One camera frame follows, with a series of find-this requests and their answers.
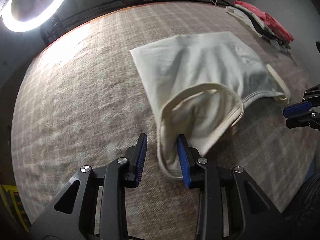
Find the bed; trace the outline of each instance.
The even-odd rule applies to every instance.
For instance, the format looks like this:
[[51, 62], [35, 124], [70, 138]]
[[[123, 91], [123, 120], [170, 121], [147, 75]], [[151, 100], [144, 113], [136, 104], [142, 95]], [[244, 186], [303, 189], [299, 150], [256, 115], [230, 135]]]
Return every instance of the bed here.
[[[176, 34], [220, 31], [250, 46], [285, 81], [291, 103], [301, 101], [311, 87], [303, 66], [210, 4], [164, 2], [119, 10], [68, 32], [33, 60], [18, 93], [11, 141], [15, 179], [31, 222], [81, 166], [107, 165], [144, 132], [142, 181], [125, 192], [129, 234], [194, 238], [198, 190], [166, 179], [159, 169], [155, 121], [129, 50]], [[281, 212], [316, 148], [316, 131], [289, 130], [282, 110], [271, 98], [257, 100], [237, 133], [207, 154], [221, 167], [244, 167]]]

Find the silver screw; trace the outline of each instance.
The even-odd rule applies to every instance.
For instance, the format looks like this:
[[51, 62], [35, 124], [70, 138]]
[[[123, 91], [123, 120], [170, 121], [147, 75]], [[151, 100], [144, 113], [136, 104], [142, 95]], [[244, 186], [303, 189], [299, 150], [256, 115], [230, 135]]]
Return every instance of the silver screw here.
[[80, 169], [82, 172], [88, 172], [90, 170], [90, 167], [88, 165], [82, 166]]
[[208, 162], [208, 160], [206, 158], [199, 158], [198, 159], [198, 163], [200, 164], [206, 164]]
[[235, 167], [235, 172], [236, 172], [236, 173], [242, 173], [242, 172], [243, 172], [243, 168], [240, 167], [240, 166], [236, 166], [236, 167]]
[[126, 162], [127, 162], [127, 158], [121, 157], [121, 158], [118, 159], [118, 163], [119, 164], [124, 164]]

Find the black metal rack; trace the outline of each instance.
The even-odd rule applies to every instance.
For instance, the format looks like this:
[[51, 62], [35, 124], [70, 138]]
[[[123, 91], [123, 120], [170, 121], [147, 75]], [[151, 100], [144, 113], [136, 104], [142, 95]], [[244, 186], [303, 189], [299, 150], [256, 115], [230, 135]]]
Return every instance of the black metal rack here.
[[[215, 0], [143, 0], [138, 4], [129, 4], [125, 3], [124, 0], [113, 0], [105, 3], [98, 4], [96, 6], [90, 7], [83, 11], [80, 11], [70, 17], [67, 17], [63, 20], [60, 20], [57, 16], [53, 16], [50, 20], [46, 21], [40, 27], [40, 34], [44, 41], [44, 43], [49, 46], [59, 37], [61, 37], [66, 32], [84, 24], [90, 20], [93, 20], [99, 16], [131, 7], [134, 5], [155, 3], [155, 2], [175, 2], [175, 1], [183, 1], [183, 2], [202, 2], [214, 4]], [[228, 2], [224, 0], [220, 0], [221, 2], [217, 3], [217, 5], [230, 5]]]

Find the red cloth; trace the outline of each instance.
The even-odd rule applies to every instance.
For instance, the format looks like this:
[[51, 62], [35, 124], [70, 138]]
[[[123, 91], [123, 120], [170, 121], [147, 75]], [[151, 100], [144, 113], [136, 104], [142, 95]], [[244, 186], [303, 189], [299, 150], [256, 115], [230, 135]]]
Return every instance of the red cloth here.
[[271, 15], [259, 10], [257, 7], [253, 6], [250, 3], [236, 0], [234, 4], [241, 5], [252, 11], [255, 15], [261, 18], [261, 20], [263, 20], [267, 24], [267, 26], [282, 40], [287, 42], [294, 40], [292, 35], [280, 24], [280, 22], [274, 19]]

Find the glowing white ring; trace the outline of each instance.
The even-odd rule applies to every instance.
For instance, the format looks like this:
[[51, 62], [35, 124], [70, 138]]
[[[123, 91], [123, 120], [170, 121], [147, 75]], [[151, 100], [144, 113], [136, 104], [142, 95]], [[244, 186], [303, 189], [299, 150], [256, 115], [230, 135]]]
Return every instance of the glowing white ring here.
[[63, 0], [53, 0], [52, 4], [50, 4], [47, 9], [45, 9], [40, 15], [32, 20], [26, 22], [17, 21], [11, 13], [11, 3], [12, 0], [9, 0], [8, 3], [3, 8], [2, 19], [4, 25], [11, 31], [14, 32], [26, 32], [30, 31], [36, 27], [39, 27], [42, 23], [48, 20], [60, 7]]

